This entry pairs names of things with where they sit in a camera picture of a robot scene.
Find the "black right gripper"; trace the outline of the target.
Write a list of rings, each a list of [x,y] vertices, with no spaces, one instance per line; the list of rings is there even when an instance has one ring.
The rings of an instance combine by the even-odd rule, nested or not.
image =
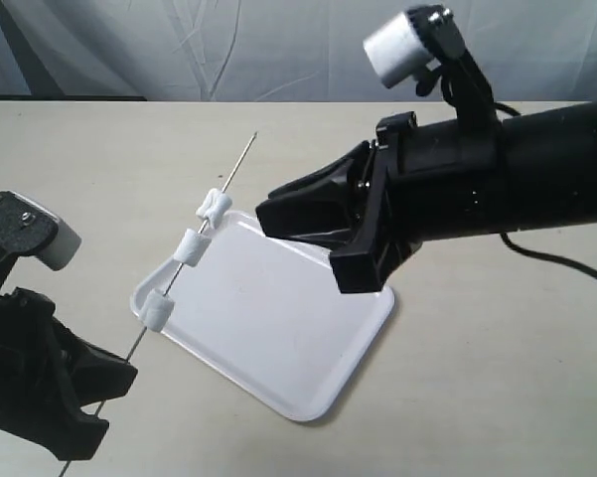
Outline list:
[[[271,191],[256,217],[269,238],[344,245],[329,256],[340,292],[379,292],[425,242],[503,231],[502,143],[495,114],[426,126],[390,116],[374,140]]]

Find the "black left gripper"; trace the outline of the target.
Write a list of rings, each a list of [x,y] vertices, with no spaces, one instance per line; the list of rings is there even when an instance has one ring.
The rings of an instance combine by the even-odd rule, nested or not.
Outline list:
[[[109,423],[82,408],[125,397],[138,370],[78,337],[55,312],[33,290],[0,295],[0,430],[59,460],[89,460]]]

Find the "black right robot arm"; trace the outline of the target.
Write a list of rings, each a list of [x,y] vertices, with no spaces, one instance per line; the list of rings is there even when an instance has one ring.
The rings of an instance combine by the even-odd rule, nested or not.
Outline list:
[[[325,248],[343,293],[382,290],[429,241],[596,224],[597,101],[478,125],[387,116],[255,213],[269,238]]]

